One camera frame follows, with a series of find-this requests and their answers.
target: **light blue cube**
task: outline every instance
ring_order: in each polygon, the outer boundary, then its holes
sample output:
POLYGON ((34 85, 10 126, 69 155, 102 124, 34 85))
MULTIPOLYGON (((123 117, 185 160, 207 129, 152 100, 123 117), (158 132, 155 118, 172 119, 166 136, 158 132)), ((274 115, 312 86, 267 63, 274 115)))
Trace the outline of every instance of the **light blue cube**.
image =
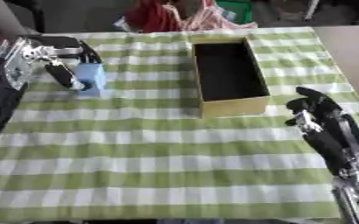
POLYGON ((81 82, 88 82, 92 88, 79 91, 80 95, 101 96, 106 86, 106 73, 103 64, 80 63, 75 69, 74 74, 81 82))

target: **black robotic glove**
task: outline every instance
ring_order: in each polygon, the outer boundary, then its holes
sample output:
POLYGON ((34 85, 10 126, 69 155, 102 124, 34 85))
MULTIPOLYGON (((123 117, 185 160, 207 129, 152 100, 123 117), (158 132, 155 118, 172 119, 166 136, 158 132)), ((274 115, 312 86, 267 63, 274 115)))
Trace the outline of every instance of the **black robotic glove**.
MULTIPOLYGON (((338 175, 341 168, 349 168, 343 152, 343 149, 349 148, 349 144, 336 116, 341 116, 348 122, 358 144, 359 128, 352 116, 343 115, 341 107, 327 95, 305 87, 297 87, 297 92, 305 97, 289 101, 286 107, 292 110, 293 114, 307 110, 313 115, 313 121, 323 128, 323 131, 304 134, 304 139, 323 156, 328 169, 334 175, 338 175)), ((296 125, 296 119, 288 120, 286 124, 296 125)))

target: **table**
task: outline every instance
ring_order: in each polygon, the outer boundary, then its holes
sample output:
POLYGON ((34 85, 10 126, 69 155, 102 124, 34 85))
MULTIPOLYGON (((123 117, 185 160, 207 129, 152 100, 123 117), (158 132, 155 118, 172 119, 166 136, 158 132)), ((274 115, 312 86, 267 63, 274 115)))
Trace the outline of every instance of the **table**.
POLYGON ((304 85, 359 122, 359 98, 311 28, 83 33, 102 98, 42 73, 0 136, 0 221, 337 217, 331 176, 285 103, 304 85), (247 37, 272 94, 263 115, 197 118, 192 41, 247 37))
POLYGON ((314 30, 359 94, 359 25, 314 30))

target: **white stripe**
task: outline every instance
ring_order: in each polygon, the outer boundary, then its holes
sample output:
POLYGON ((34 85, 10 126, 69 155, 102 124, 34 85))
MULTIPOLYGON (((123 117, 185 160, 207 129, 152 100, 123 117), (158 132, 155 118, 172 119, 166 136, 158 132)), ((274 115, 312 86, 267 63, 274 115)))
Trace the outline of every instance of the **white stripe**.
POLYGON ((274 52, 255 53, 257 61, 265 60, 330 60, 326 52, 274 52))
POLYGON ((292 38, 292 39, 252 39, 248 41, 250 47, 259 46, 313 46, 320 45, 316 38, 292 38))
POLYGON ((2 160, 0 175, 41 175, 115 172, 210 172, 210 171, 276 171, 326 168, 322 157, 307 154, 259 154, 251 156, 172 156, 172 157, 89 157, 33 160, 2 160), (180 160, 182 166, 170 161, 180 160))
POLYGON ((78 144, 225 144, 234 141, 301 140, 296 127, 260 129, 75 131, 69 133, 17 133, 0 135, 0 147, 78 144))
MULTIPOLYGON (((298 85, 276 85, 268 86, 271 95, 295 95, 295 90, 298 85)), ((355 90, 349 83, 331 83, 331 84, 303 84, 305 88, 311 88, 325 94, 338 94, 354 92, 355 90)))
POLYGON ((332 203, 334 199, 330 190, 331 185, 233 185, 228 187, 104 187, 79 190, 9 191, 0 192, 0 208, 332 203), (42 200, 30 199, 32 195, 44 198, 42 200))
POLYGON ((302 77, 308 75, 340 74, 336 66, 295 66, 295 67, 260 67, 264 77, 302 77))
MULTIPOLYGON (((351 115, 359 113, 359 102, 342 102, 339 105, 346 113, 351 115)), ((197 119, 198 109, 189 108, 185 111, 182 108, 120 108, 120 109, 88 109, 79 108, 72 110, 32 110, 17 109, 13 114, 10 123, 22 122, 72 122, 72 121, 118 121, 131 118, 143 119, 197 119)), ((252 118, 266 116, 292 116, 292 111, 284 105, 268 105, 262 115, 240 115, 229 116, 252 118)))

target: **green stripe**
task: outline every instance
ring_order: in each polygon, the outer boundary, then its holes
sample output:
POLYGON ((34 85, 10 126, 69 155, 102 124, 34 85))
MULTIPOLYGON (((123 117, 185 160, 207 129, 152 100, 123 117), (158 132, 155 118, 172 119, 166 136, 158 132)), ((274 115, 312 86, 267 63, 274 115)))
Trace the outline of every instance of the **green stripe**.
POLYGON ((287 32, 246 35, 247 39, 315 39, 314 32, 287 32))
MULTIPOLYGON (((74 121, 74 122, 10 122, 4 133, 67 133, 73 131, 131 131, 131 130, 246 130, 256 128, 284 128, 285 121, 292 116, 222 118, 222 119, 178 119, 149 120, 124 119, 108 121, 74 121)), ((354 118, 359 123, 359 114, 354 118)))
MULTIPOLYGON (((359 102, 359 97, 355 92, 344 92, 337 94, 328 94, 329 97, 334 99, 336 102, 359 102)), ((300 98, 299 94, 280 94, 272 95, 269 98, 270 105, 285 105, 291 100, 300 98)))
POLYGON ((196 98, 184 99, 120 99, 113 98, 109 100, 77 100, 77 101, 24 101, 18 106, 18 109, 180 109, 180 108, 196 108, 198 100, 196 98))
MULTIPOLYGON (((140 169, 140 164, 127 164, 140 169)), ((203 187, 248 185, 329 184, 327 169, 290 169, 279 171, 183 171, 183 172, 114 172, 39 174, 0 176, 1 191, 88 189, 101 187, 203 187)))
POLYGON ((332 201, 229 205, 162 206, 56 206, 0 208, 0 222, 116 220, 162 218, 336 218, 339 211, 332 201))
MULTIPOLYGON (((308 75, 308 76, 287 76, 287 77, 265 77, 269 86, 273 85, 303 85, 303 84, 328 84, 346 83, 347 80, 342 74, 308 75)), ((108 82, 105 89, 167 89, 167 88, 195 88, 193 79, 185 78, 179 80, 115 80, 108 82)), ((33 82, 28 91, 66 91, 61 85, 55 82, 33 82)))
MULTIPOLYGON (((355 92, 330 94, 337 102, 359 102, 359 97, 355 92)), ((269 97, 269 105, 285 105, 291 100, 299 98, 298 94, 272 95, 269 97)), ((182 109, 197 108, 199 105, 197 98, 178 98, 178 99, 122 99, 113 98, 108 100, 87 99, 77 101, 22 101, 19 109, 182 109)))
POLYGON ((161 158, 170 156, 249 156, 315 152, 305 141, 237 141, 225 143, 148 143, 43 145, 0 148, 0 160, 50 158, 161 158))
POLYGON ((151 37, 147 35, 132 35, 127 37, 109 37, 109 38, 85 38, 83 39, 91 46, 98 45, 135 45, 137 42, 146 43, 146 44, 171 44, 171 43, 183 43, 187 40, 187 36, 183 34, 174 34, 171 36, 159 36, 151 37))
POLYGON ((133 57, 164 57, 164 56, 177 56, 177 57, 187 57, 191 56, 191 51, 185 50, 124 50, 124 51, 100 51, 99 55, 102 58, 118 58, 124 56, 133 56, 133 57))
POLYGON ((337 73, 307 76, 264 77, 264 79, 269 86, 347 83, 346 77, 343 74, 337 73))
POLYGON ((335 65, 332 59, 275 59, 258 61, 258 65, 262 68, 273 67, 317 67, 327 66, 332 67, 335 65))
POLYGON ((325 52, 323 45, 285 45, 285 46, 256 46, 254 53, 315 53, 325 52))
MULTIPOLYGON (((181 89, 196 88, 194 80, 116 80, 108 82, 105 89, 181 89)), ((65 91, 61 85, 55 82, 32 83, 28 91, 65 91)))
POLYGON ((193 64, 150 64, 150 65, 131 65, 131 64, 116 64, 105 65, 105 70, 108 73, 152 73, 152 72, 188 72, 194 69, 193 64))

